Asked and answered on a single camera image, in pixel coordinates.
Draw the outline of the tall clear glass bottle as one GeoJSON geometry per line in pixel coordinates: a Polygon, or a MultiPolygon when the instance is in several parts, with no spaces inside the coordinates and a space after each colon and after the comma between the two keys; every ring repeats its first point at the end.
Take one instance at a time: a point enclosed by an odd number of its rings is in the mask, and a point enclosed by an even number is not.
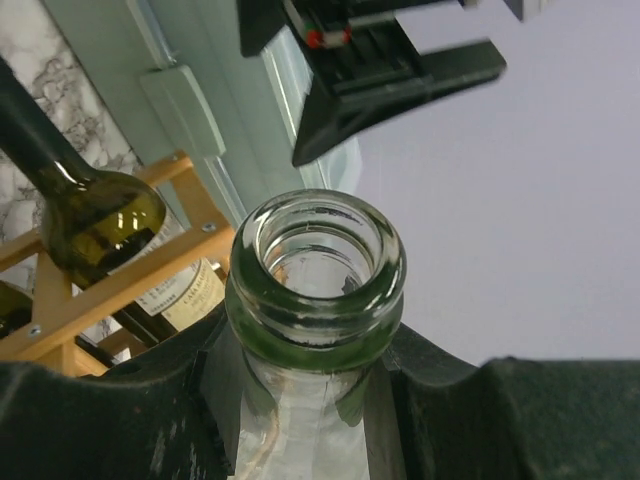
{"type": "Polygon", "coordinates": [[[238,479],[372,479],[370,397],[401,322],[406,254],[388,219],[333,190],[276,196],[239,226],[226,311],[243,373],[238,479]]]}

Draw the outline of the dark green wine bottle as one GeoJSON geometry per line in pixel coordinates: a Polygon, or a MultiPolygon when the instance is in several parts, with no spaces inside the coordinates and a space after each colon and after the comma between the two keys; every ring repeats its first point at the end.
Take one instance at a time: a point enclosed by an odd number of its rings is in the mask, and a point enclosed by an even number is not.
{"type": "MultiPolygon", "coordinates": [[[[40,232],[45,249],[82,290],[182,230],[145,182],[89,165],[7,63],[1,65],[1,150],[43,196],[40,232]]],[[[223,295],[222,282],[202,258],[112,316],[153,347],[209,317],[223,295]]]]}

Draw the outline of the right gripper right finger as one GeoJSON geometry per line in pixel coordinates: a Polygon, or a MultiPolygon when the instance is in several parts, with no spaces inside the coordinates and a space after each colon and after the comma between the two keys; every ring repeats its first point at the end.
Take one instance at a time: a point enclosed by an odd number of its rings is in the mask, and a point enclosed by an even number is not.
{"type": "Polygon", "coordinates": [[[407,326],[375,364],[364,426],[374,479],[635,479],[635,360],[476,367],[407,326]]]}

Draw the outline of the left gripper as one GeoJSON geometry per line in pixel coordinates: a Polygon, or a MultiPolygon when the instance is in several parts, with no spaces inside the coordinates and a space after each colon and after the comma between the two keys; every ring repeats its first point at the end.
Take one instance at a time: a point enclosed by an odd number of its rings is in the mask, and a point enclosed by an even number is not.
{"type": "Polygon", "coordinates": [[[396,18],[432,1],[240,1],[241,52],[255,56],[283,28],[310,71],[292,165],[357,133],[497,80],[506,60],[489,40],[421,54],[396,18]]]}

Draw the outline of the green wine bottle brown label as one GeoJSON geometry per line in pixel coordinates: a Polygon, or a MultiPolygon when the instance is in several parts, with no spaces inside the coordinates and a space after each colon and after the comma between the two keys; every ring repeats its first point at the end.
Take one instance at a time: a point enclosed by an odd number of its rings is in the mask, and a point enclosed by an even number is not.
{"type": "Polygon", "coordinates": [[[0,281],[0,338],[28,325],[32,318],[32,295],[11,283],[0,281]]]}

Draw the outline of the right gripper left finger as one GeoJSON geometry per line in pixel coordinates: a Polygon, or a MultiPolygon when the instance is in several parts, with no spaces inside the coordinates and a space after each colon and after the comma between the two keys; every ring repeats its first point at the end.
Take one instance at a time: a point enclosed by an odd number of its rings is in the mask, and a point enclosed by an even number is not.
{"type": "Polygon", "coordinates": [[[106,374],[1,365],[4,479],[225,479],[239,433],[225,306],[106,374]]]}

